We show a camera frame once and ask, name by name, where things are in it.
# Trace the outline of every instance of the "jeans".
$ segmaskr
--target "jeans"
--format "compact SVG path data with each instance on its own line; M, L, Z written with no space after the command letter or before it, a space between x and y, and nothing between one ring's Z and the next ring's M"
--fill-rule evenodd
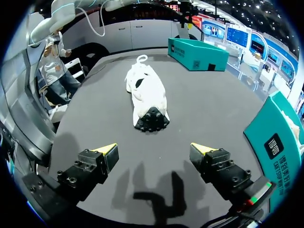
M69 71L67 71L53 84L48 86L49 89L51 89L63 100L62 105L66 105L71 101L73 95L76 93L79 87L80 82L73 78Z

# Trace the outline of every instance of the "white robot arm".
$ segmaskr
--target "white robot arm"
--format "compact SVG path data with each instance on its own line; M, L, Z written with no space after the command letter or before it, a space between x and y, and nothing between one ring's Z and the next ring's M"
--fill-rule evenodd
M191 5L191 0L179 0L182 5ZM57 29L65 26L74 20L76 8L91 7L98 4L104 5L106 11L116 10L120 7L133 3L138 0L54 0L51 5L51 17L41 21L29 35L29 45L36 46Z

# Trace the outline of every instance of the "display screen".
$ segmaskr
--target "display screen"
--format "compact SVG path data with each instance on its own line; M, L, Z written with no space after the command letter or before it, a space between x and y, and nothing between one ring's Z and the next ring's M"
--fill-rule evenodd
M218 37L220 39L223 39L224 34L225 34L225 32L222 28L219 28L218 26L212 26L212 25L205 25L204 33L205 33L205 35Z
M246 48L248 33L234 28L227 28L227 40Z
M272 61L274 61L275 63L277 62L277 56L272 54L272 53L269 53L268 54L268 58L270 58Z
M264 64L264 69L269 73L271 66Z
M254 49L256 52L260 53L261 55L263 55L264 52L264 45L259 44L256 41L252 41L251 43L251 48Z
M282 62L281 71L283 71L289 78L294 77L293 68L284 60Z

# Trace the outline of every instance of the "gray table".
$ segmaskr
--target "gray table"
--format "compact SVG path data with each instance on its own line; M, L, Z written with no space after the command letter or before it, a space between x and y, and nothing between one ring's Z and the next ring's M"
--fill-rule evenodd
M140 54L149 56L145 63L166 88L171 123L156 133L133 128L131 97L125 90L126 73ZM118 143L119 162L104 185L97 185L78 207L125 223L200 227L227 213L231 205L204 183L190 163L190 143L225 148L256 180L262 172L243 130L261 106L260 99L230 73L189 72L164 49L103 58L60 123L49 173L56 177L85 148ZM134 199L138 192L147 200Z

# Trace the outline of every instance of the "cable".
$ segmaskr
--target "cable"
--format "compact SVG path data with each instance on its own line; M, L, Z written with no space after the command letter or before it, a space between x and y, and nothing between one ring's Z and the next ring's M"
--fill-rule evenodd
M228 218L230 218L230 217L231 217L231 216L228 215L228 214L223 215L223 216L220 216L220 217L218 217L218 218L215 218L215 219L213 219L213 220L210 220L210 221L206 222L201 228L207 228L207 227L211 226L211 225L214 224L214 223L220 222L220 221L222 221L222 220L224 220L224 219L228 219Z
M2 144L3 144L3 133L2 132L0 132L0 136L1 136L0 146L2 146Z
M83 8L81 8L81 7L76 7L76 9L80 9L80 10L85 14L85 17L86 17L86 19L87 19L87 22L89 23L89 26L90 26L91 30L92 30L97 36L99 36L99 37L104 37L104 36L105 36L105 24L104 24L103 15L102 15L102 9L103 9L104 4L105 4L106 2L108 2L108 1L109 1L109 0L106 0L106 1L101 5L101 7L100 7L101 23L102 23L103 28L104 28L104 32L103 32L102 35L100 35L98 32L96 32L96 30L93 28L93 26L92 26L92 24L91 24L91 22L90 22L89 16L88 16L88 14L86 13L86 11L85 11Z
M249 214L246 214L246 213L240 213L240 212L237 212L237 215L239 217L243 217L245 219L250 219L250 220L253 220L255 222L257 222L258 224L262 224L262 222L256 218L254 218L253 216L249 215Z

